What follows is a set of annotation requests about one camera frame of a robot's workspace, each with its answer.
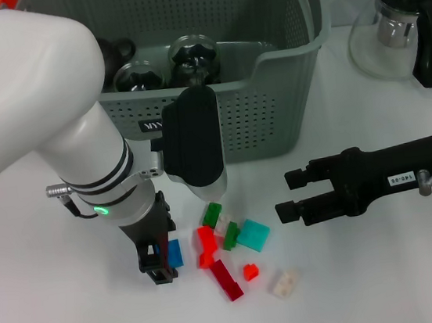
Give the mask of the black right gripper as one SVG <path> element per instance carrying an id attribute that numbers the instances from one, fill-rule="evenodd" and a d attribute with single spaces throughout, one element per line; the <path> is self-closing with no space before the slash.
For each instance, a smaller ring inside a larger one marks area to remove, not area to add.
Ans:
<path id="1" fill-rule="evenodd" d="M 302 220 L 306 226 L 345 215 L 360 216 L 381 197 L 416 189 L 420 170 L 432 174 L 432 136 L 375 152 L 346 149 L 312 160 L 304 170 L 284 174 L 290 190 L 330 179 L 335 192 L 279 203 L 275 211 L 282 224 Z"/>

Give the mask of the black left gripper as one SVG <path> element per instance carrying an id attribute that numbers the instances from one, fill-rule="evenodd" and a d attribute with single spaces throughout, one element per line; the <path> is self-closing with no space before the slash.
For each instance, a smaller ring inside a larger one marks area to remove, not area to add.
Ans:
<path id="1" fill-rule="evenodd" d="M 163 269 L 160 253 L 167 253 L 168 234 L 176 229 L 176 225 L 162 191 L 156 193 L 151 207 L 141 220 L 120 229 L 136 246 L 139 270 L 150 272 L 155 285 L 171 284 L 178 277 L 178 270 L 174 267 Z"/>

